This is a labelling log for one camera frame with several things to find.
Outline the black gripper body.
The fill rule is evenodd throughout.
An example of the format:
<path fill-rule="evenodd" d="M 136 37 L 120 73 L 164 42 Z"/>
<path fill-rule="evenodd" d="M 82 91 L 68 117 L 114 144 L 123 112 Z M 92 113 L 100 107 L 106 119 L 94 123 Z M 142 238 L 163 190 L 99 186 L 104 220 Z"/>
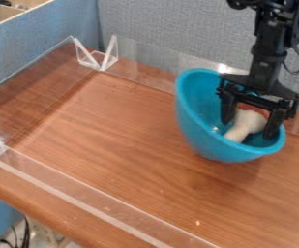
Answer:
<path fill-rule="evenodd" d="M 280 68 L 286 67 L 287 50 L 268 52 L 252 49 L 252 62 L 247 74 L 220 74 L 216 89 L 222 94 L 231 92 L 236 97 L 236 104 L 244 103 L 271 112 L 286 109 L 286 119 L 294 118 L 299 107 L 299 93 L 287 88 L 278 79 Z"/>

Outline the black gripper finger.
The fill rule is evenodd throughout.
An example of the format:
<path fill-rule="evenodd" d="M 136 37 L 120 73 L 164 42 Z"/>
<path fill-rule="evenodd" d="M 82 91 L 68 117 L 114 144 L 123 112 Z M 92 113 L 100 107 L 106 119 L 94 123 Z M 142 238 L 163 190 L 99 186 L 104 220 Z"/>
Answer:
<path fill-rule="evenodd" d="M 275 136 L 279 126 L 283 120 L 286 119 L 286 115 L 287 115 L 287 110 L 284 108 L 276 108 L 272 110 L 270 118 L 268 118 L 268 122 L 264 127 L 264 131 L 263 131 L 263 138 L 266 140 L 270 140 Z"/>
<path fill-rule="evenodd" d="M 231 92 L 222 94 L 222 122 L 228 124 L 235 117 L 236 97 Z"/>

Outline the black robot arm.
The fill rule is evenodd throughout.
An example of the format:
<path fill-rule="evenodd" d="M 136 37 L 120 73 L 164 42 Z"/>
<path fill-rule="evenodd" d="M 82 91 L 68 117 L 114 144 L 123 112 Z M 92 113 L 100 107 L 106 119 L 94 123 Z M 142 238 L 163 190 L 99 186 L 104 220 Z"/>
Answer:
<path fill-rule="evenodd" d="M 278 80 L 280 68 L 299 74 L 299 0 L 227 0 L 235 10 L 255 11 L 255 44 L 247 75 L 220 74 L 216 93 L 220 98 L 220 118 L 228 124 L 238 103 L 270 112 L 263 138 L 270 140 L 282 122 L 296 115 L 299 93 Z"/>

